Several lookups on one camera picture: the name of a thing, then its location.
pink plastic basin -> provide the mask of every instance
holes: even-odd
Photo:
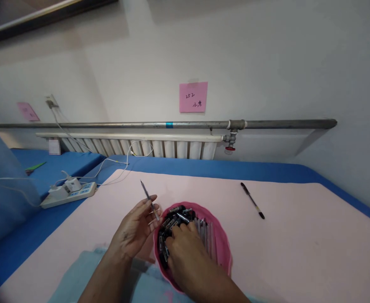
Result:
[[[232,265],[232,258],[231,258],[231,251],[230,251],[230,244],[228,242],[227,235],[220,225],[219,220],[215,216],[213,216],[206,208],[195,204],[191,202],[181,202],[174,204],[167,208],[163,214],[161,215],[161,218],[164,219],[168,211],[174,207],[184,205],[186,208],[192,208],[193,211],[196,213],[196,217],[199,219],[206,218],[206,222],[213,222],[213,230],[214,230],[214,237],[216,241],[216,250],[217,250],[217,263],[221,265],[221,267],[224,269],[224,271],[230,276],[231,274],[231,265]],[[158,234],[159,229],[156,229],[154,231],[153,240],[154,240],[154,255],[156,257],[156,260],[159,264],[161,273],[163,277],[180,293],[183,293],[180,287],[175,283],[174,278],[172,277],[172,273],[170,269],[168,268],[165,270],[161,264],[159,253],[158,253]]]

pink sticky note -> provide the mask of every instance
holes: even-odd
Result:
[[[180,112],[205,112],[207,82],[180,84]]]
[[[37,114],[28,102],[17,102],[17,106],[25,119],[28,121],[39,121]]]

black pen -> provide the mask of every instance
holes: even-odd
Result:
[[[147,196],[147,199],[151,200],[150,196],[148,195],[148,192],[146,190],[146,187],[144,186],[143,182],[140,180],[140,183],[142,184],[143,186],[143,189],[144,189],[144,192]],[[156,216],[156,219],[157,221],[160,221],[160,217],[157,215],[157,211],[156,211],[156,208],[154,207],[153,203],[151,203],[151,210],[153,211],[154,215]]]
[[[264,214],[262,211],[259,209],[258,205],[255,203],[254,199],[251,197],[249,191],[247,190],[247,187],[244,185],[244,183],[241,182],[241,186],[243,187],[245,193],[248,195],[248,197],[251,199],[252,203],[255,205],[256,210],[259,212],[259,215],[261,216],[262,219],[265,219]]]

white radiator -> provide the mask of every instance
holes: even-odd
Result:
[[[223,141],[223,136],[211,135],[165,135],[165,134],[109,134],[109,133],[70,133],[70,135],[94,152],[106,157],[126,155],[130,145],[137,156],[153,152],[149,157],[165,157],[179,159],[213,160],[216,145]],[[61,138],[71,152],[87,152],[87,150],[65,133],[36,133],[37,137]]]

power strip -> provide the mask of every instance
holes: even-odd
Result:
[[[67,198],[64,199],[57,199],[48,195],[45,200],[41,203],[40,207],[42,208],[50,208],[58,205],[62,205],[65,203],[73,202],[76,200],[88,198],[94,195],[95,191],[97,190],[97,184],[95,182],[91,182],[86,184],[81,188],[79,191],[72,192]]]

